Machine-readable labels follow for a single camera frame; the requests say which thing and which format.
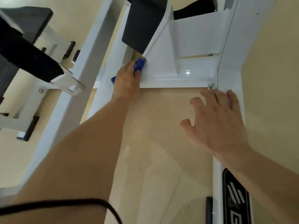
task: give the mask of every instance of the hand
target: hand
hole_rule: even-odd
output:
[[[225,94],[208,89],[201,94],[207,106],[199,97],[190,100],[195,110],[194,127],[189,119],[180,123],[191,141],[198,147],[204,145],[213,155],[249,147],[237,95],[231,90]]]
[[[117,73],[114,82],[114,97],[125,97],[129,101],[137,98],[140,91],[140,71],[134,74],[134,61],[125,64]]]

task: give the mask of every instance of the blue rag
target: blue rag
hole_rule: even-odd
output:
[[[139,58],[139,59],[136,61],[135,65],[134,65],[134,73],[135,73],[137,70],[141,71],[142,68],[143,68],[143,66],[144,66],[144,64],[145,64],[145,60],[142,59],[142,58]],[[113,84],[114,84],[115,78],[116,78],[116,76],[113,77],[113,78],[111,79],[111,82],[112,82]]]

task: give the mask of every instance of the black pad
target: black pad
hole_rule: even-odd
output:
[[[144,53],[166,11],[168,0],[131,0],[122,41]]]
[[[36,42],[53,16],[53,12],[49,8],[21,7],[1,10],[19,25],[24,33],[23,38],[30,44]],[[1,24],[1,34],[3,27],[5,27],[5,25]],[[6,58],[0,55],[0,104],[3,100],[2,96],[18,70],[19,67],[10,63]]]
[[[174,11],[175,20],[189,18],[192,16],[203,15],[215,11],[214,2],[212,0],[197,0],[187,7]]]

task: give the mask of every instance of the thin wire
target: thin wire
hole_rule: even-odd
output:
[[[122,224],[121,218],[115,211],[115,209],[105,200],[102,199],[72,199],[72,200],[44,200],[30,203],[23,203],[12,205],[8,207],[0,208],[0,216],[15,214],[23,211],[30,211],[42,208],[55,208],[55,207],[66,207],[66,206],[84,206],[84,205],[100,205],[108,208],[116,218],[119,224]]]

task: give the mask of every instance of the white metal frame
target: white metal frame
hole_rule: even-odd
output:
[[[69,48],[67,41],[48,25],[41,36],[52,44],[51,49],[46,51],[47,55],[60,63]],[[13,117],[0,115],[0,128],[18,131],[18,137],[24,137],[47,90],[56,88],[55,85],[36,79],[20,110]]]
[[[49,150],[80,123],[85,105],[110,41],[111,32],[116,23],[116,19],[111,16],[110,12],[111,2],[112,0],[104,1],[73,68],[74,77],[84,83],[87,89],[75,97],[71,97],[66,93],[61,94],[37,146],[24,181],[28,179]],[[163,83],[158,81],[153,83],[146,79],[146,72],[149,72],[149,70],[145,67],[141,74],[145,75],[141,78],[141,87],[206,87],[209,82],[213,82],[222,91],[232,89],[237,93],[244,116],[241,67],[274,2],[275,0],[226,0],[225,6],[230,8],[229,14],[226,16],[228,24],[225,28],[221,29],[223,42],[220,47],[220,52],[212,56],[217,58],[217,69],[215,71],[215,77],[212,78],[212,80],[204,80],[204,83],[199,80],[193,83],[192,80],[188,82],[184,80],[172,80],[171,82],[171,79],[168,78],[164,79]],[[113,85],[110,79],[116,75],[121,65],[132,56],[132,49],[121,41],[130,6],[129,3],[126,3],[126,5],[127,7],[110,52],[107,65],[105,68],[102,68],[101,74],[98,77],[98,90],[89,112],[89,117],[110,101],[113,93]],[[107,42],[103,42],[100,38],[107,39]],[[211,59],[210,57],[202,57],[202,59],[198,58],[197,60],[202,61],[201,64],[204,65],[205,61],[209,62]],[[214,224],[223,223],[223,170],[224,167],[214,158]]]

